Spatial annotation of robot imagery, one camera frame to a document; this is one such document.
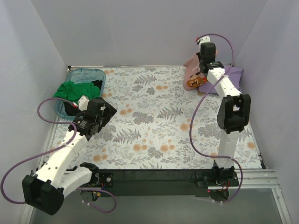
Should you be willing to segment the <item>pink t shirt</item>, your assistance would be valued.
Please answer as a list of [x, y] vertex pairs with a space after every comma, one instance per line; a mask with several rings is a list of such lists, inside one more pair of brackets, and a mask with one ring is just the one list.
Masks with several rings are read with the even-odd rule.
[[201, 85], [207, 84], [208, 80], [199, 68], [198, 53], [194, 54], [184, 64], [185, 76], [183, 79], [183, 87], [186, 91], [195, 89]]

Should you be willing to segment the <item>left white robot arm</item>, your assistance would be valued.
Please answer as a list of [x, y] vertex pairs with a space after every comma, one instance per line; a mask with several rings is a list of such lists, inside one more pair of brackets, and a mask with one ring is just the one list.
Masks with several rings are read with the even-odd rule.
[[100, 176], [99, 168], [84, 162], [75, 170], [66, 170], [90, 138], [99, 133], [117, 110], [103, 98], [78, 101], [80, 112], [70, 122], [58, 150], [35, 172], [22, 180], [25, 203], [49, 215], [56, 214], [64, 199], [73, 191], [89, 191], [99, 198], [109, 184]]

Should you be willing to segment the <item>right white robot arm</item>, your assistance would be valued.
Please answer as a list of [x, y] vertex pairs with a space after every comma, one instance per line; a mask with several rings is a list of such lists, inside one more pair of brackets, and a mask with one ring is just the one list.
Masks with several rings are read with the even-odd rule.
[[221, 98], [217, 123], [221, 130], [220, 145], [211, 171], [216, 185], [228, 182], [234, 176], [234, 155], [237, 140], [249, 122], [251, 97], [242, 94], [225, 74], [224, 66], [216, 61], [216, 46], [208, 37], [198, 40], [199, 68]]

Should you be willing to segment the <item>folded purple t shirt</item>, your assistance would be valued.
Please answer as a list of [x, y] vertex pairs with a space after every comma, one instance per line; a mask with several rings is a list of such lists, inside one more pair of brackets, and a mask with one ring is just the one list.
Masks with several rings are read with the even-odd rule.
[[224, 66], [208, 71], [206, 75], [207, 83], [199, 87], [201, 93], [217, 93], [220, 98], [230, 96], [239, 96], [240, 79], [243, 69]]

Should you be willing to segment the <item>green t shirt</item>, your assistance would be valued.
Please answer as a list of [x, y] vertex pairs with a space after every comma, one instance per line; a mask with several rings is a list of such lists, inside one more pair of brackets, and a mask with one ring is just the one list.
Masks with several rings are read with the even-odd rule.
[[54, 98], [62, 98], [71, 102], [77, 103], [78, 100], [85, 96], [88, 99], [97, 98], [100, 96], [100, 88], [95, 86], [94, 83], [78, 83], [72, 81], [60, 84]]

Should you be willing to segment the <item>teal plastic basket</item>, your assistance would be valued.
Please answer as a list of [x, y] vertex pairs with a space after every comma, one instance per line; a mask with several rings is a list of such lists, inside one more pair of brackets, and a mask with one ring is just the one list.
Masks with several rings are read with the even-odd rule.
[[[95, 86], [100, 88], [100, 96], [102, 96], [106, 75], [104, 71], [100, 69], [84, 69], [79, 68], [71, 71], [64, 82], [72, 81], [75, 84], [78, 83], [94, 83]], [[67, 102], [57, 101], [55, 104], [55, 113], [58, 117], [66, 120], [74, 119], [76, 113], [79, 112], [77, 108], [69, 105]]]

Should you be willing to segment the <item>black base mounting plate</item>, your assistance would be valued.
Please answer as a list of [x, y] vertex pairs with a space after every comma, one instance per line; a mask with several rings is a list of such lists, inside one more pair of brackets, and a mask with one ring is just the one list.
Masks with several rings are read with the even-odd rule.
[[210, 169], [102, 169], [83, 188], [100, 188], [114, 196], [208, 197], [208, 187], [239, 186], [234, 173], [229, 180], [216, 179]]

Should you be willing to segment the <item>aluminium frame rail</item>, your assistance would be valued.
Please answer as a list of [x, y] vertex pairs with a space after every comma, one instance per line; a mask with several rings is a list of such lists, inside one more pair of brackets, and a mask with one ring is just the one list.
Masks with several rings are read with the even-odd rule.
[[[73, 169], [66, 170], [66, 173], [69, 173], [75, 170]], [[208, 187], [208, 197], [198, 197], [200, 200], [213, 201], [216, 203], [227, 203], [233, 199], [232, 196], [229, 196], [228, 191], [230, 189], [236, 189], [240, 191], [241, 189], [272, 189], [275, 194], [275, 200], [278, 207], [279, 214], [283, 223], [291, 223], [291, 218], [288, 213], [287, 207], [284, 203], [283, 196], [280, 192], [280, 184], [278, 182], [277, 175], [272, 169], [234, 169], [234, 173], [237, 174], [238, 179], [240, 179], [239, 186], [237, 187], [227, 187], [226, 184], [221, 184], [221, 188], [217, 187]], [[111, 192], [104, 190], [105, 194], [113, 195]], [[27, 224], [32, 215], [32, 211], [35, 207], [25, 203], [23, 212], [21, 214], [20, 222], [22, 224]]]

